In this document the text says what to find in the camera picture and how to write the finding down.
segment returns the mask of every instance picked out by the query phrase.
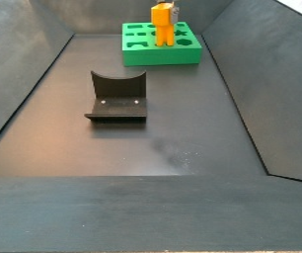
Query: bin floor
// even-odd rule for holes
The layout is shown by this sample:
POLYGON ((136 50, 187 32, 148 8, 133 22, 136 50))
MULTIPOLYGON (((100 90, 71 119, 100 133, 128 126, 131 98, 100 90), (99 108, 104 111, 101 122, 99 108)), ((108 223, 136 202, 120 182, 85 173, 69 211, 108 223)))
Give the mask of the bin floor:
POLYGON ((124 67, 120 36, 77 36, 0 135, 0 176, 262 175, 208 50, 200 64, 124 67), (148 72, 145 124, 93 124, 91 70, 148 72))

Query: black holder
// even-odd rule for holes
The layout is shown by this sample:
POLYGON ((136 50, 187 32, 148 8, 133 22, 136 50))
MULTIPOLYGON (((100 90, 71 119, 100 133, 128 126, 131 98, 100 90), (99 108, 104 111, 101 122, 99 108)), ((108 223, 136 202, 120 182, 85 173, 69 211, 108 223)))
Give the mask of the black holder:
POLYGON ((132 78, 111 78, 93 71, 92 82, 96 100, 91 121, 144 121, 147 108, 147 73, 132 78))

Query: orange block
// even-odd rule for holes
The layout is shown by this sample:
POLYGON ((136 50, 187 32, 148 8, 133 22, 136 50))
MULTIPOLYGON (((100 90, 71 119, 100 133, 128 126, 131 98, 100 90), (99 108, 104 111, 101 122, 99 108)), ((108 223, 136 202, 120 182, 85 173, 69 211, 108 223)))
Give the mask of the orange block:
POLYGON ((173 45, 175 33, 173 24, 171 24, 172 3, 160 3, 151 8, 151 22, 155 25, 155 44, 157 46, 173 45))

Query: dark gray surface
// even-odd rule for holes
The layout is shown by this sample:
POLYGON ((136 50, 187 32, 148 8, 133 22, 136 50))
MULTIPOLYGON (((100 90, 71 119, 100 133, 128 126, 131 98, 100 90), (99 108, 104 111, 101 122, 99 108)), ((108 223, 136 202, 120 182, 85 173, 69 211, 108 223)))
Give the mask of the dark gray surface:
POLYGON ((302 250, 302 183, 0 178, 0 252, 302 250))
POLYGON ((302 180, 302 15, 236 0, 203 36, 270 174, 302 180))
POLYGON ((0 1, 0 129, 71 36, 37 1, 0 1))
POLYGON ((120 36, 72 39, 0 136, 0 176, 263 175, 227 88, 200 64, 124 67, 120 36), (145 125, 95 125, 91 70, 148 77, 145 125))
MULTIPOLYGON (((234 0, 177 1, 179 20, 197 34, 234 0)), ((120 34, 121 24, 151 21, 155 0, 41 0, 77 34, 120 34)))

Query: green foam block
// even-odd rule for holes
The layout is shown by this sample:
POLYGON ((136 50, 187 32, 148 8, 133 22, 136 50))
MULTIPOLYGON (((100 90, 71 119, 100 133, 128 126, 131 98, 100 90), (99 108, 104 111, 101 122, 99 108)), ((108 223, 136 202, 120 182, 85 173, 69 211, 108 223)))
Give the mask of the green foam block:
POLYGON ((201 45, 185 22, 175 25, 175 45, 155 45, 152 23, 123 25, 123 54, 125 66, 193 64, 200 62, 201 45))

